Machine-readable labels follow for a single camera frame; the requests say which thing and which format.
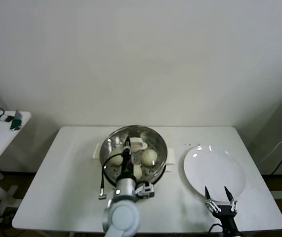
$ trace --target white wall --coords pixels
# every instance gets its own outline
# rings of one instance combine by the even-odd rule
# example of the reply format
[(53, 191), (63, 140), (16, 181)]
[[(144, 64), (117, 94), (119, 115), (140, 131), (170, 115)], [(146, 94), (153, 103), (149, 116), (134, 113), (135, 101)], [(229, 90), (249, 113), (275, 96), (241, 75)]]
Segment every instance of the white wall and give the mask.
[(94, 124), (232, 125), (258, 163), (282, 138), (282, 1), (0, 0), (0, 105), (33, 114), (3, 170)]

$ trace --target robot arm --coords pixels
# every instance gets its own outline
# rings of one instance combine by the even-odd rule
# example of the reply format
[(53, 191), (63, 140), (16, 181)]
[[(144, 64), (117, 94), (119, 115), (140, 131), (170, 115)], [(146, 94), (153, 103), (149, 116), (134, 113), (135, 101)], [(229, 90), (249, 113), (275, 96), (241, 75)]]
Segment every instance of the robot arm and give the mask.
[[(114, 196), (104, 212), (103, 229), (107, 232), (106, 237), (134, 236), (140, 228), (140, 213), (135, 202), (154, 196), (154, 186), (149, 182), (144, 182), (136, 189), (129, 137), (125, 141), (122, 158), (121, 174), (116, 180)], [(103, 188), (102, 182), (99, 199), (106, 198)]]
[(218, 218), (221, 221), (223, 236), (224, 237), (242, 237), (242, 233), (239, 232), (234, 217), (237, 214), (237, 200), (233, 199), (230, 191), (224, 187), (226, 196), (230, 201), (230, 205), (217, 205), (215, 204), (210, 197), (207, 187), (205, 187), (205, 205), (208, 210), (212, 213), (215, 218)]

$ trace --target wooden floor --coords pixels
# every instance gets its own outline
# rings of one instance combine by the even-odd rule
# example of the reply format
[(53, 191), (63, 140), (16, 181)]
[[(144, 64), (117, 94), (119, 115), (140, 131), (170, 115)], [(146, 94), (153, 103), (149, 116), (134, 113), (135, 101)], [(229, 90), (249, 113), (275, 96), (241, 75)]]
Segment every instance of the wooden floor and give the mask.
[[(17, 193), (15, 194), (15, 198), (23, 198), (26, 191), (28, 190), (28, 187), (30, 186), (34, 174), (12, 174), (12, 173), (5, 173), (5, 179), (0, 181), (0, 186), (4, 188), (5, 190), (8, 190), (11, 185), (17, 184), (19, 185), (19, 189)], [(266, 183), (271, 191), (274, 190), (282, 190), (282, 178), (271, 178), (266, 180)], [(277, 200), (277, 204), (282, 212), (282, 200)], [(19, 233), (20, 230), (16, 230), (14, 228), (5, 230), (5, 234), (9, 237), (16, 235)], [(25, 231), (20, 237), (41, 237), (40, 234), (33, 231)], [(76, 234), (76, 237), (101, 237), (104, 236), (104, 234)], [(153, 235), (137, 235), (138, 237), (143, 236), (153, 236)], [(196, 236), (196, 235), (155, 235), (156, 237), (179, 237), (179, 236)], [(276, 232), (265, 232), (265, 233), (257, 233), (253, 235), (255, 237), (280, 237), (282, 236), (282, 231), (276, 231)]]

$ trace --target steamed bun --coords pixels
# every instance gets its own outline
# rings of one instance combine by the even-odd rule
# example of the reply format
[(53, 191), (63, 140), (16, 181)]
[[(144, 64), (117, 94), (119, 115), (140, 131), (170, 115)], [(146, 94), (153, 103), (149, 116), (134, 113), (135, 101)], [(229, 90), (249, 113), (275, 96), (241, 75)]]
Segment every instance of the steamed bun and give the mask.
[[(114, 156), (114, 155), (120, 154), (120, 153), (122, 153), (122, 148), (116, 147), (111, 151), (110, 156)], [(116, 166), (120, 166), (122, 164), (122, 161), (123, 161), (122, 156), (116, 156), (116, 157), (113, 157), (112, 159), (110, 159), (109, 163), (114, 164)]]
[(157, 153), (154, 150), (145, 150), (142, 154), (142, 164), (146, 166), (153, 166), (155, 165), (157, 160)]
[(141, 166), (135, 164), (134, 167), (133, 167), (133, 175), (135, 176), (135, 178), (137, 180), (140, 180), (141, 177), (142, 177), (142, 169), (141, 169)]

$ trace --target white plate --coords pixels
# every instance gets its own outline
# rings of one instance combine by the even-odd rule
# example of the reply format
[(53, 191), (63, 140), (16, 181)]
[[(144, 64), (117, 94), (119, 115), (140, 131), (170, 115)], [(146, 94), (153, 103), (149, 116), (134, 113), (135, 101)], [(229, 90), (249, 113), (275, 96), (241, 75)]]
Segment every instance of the white plate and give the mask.
[(215, 201), (228, 201), (224, 186), (237, 199), (246, 185), (240, 164), (227, 151), (212, 145), (192, 148), (185, 157), (184, 170), (192, 187), (204, 196), (206, 186)]

